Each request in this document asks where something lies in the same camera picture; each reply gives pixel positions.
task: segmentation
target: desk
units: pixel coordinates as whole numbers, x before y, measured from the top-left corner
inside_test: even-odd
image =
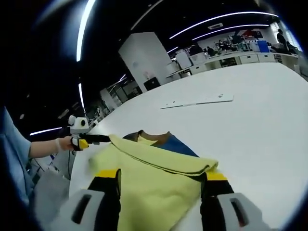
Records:
[[[233,102],[160,110],[173,100],[229,93]],[[235,192],[281,228],[298,208],[308,186],[308,83],[279,63],[225,67],[183,78],[125,102],[92,133],[171,131],[201,157],[215,158]],[[76,155],[70,195],[93,177],[88,159],[107,144]],[[201,231],[200,201],[174,230]]]
[[[167,76],[167,78],[172,77],[175,74],[179,74],[182,71],[186,71],[189,70],[191,68],[197,67],[197,66],[201,66],[201,65],[206,65],[210,70],[214,70],[214,69],[218,69],[221,68],[220,64],[216,64],[215,62],[219,62],[220,60],[223,59],[229,59],[229,58],[235,58],[236,62],[238,65],[242,64],[241,61],[239,60],[239,58],[241,56],[247,56],[247,55],[255,55],[255,54],[267,54],[267,55],[280,55],[282,57],[282,63],[284,65],[286,65],[287,67],[294,69],[294,62],[292,62],[292,60],[290,59],[297,59],[298,55],[290,55],[290,54],[281,54],[281,53],[264,53],[264,52],[253,52],[253,51],[247,51],[247,52],[242,52],[242,51],[233,51],[230,53],[226,53],[226,54],[220,54],[220,55],[216,55],[213,57],[208,58],[204,63],[202,64],[198,64],[198,65],[193,65],[187,68],[184,68],[182,70],[179,70],[177,72],[174,72],[170,75]]]

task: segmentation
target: hand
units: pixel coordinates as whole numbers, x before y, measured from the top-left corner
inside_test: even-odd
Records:
[[[72,145],[72,137],[71,136],[66,136],[64,138],[59,139],[60,146],[63,150],[74,150],[74,147]]]

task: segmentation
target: yellow cloth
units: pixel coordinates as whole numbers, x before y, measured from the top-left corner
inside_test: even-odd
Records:
[[[187,176],[200,176],[218,165],[216,160],[109,137],[112,143],[90,159],[90,168],[94,174],[121,169],[119,231],[169,231],[200,197],[201,183]]]
[[[143,143],[143,144],[146,144],[146,145],[152,145],[152,144],[156,143],[157,141],[147,140],[146,138],[144,138],[142,136],[138,136],[137,142]]]

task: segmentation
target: white pillar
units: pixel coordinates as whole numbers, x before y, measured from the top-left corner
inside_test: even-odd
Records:
[[[142,92],[144,82],[156,77],[160,85],[171,81],[166,66],[171,62],[162,43],[154,32],[131,34],[119,50],[123,61]]]
[[[113,111],[118,107],[106,88],[101,90],[100,94],[102,100],[105,102],[110,111]]]

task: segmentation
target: cable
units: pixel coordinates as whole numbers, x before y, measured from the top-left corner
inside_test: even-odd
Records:
[[[67,161],[67,172],[68,172],[69,180],[71,180],[71,173],[69,172],[70,157],[71,157],[71,150],[68,151],[68,161]]]

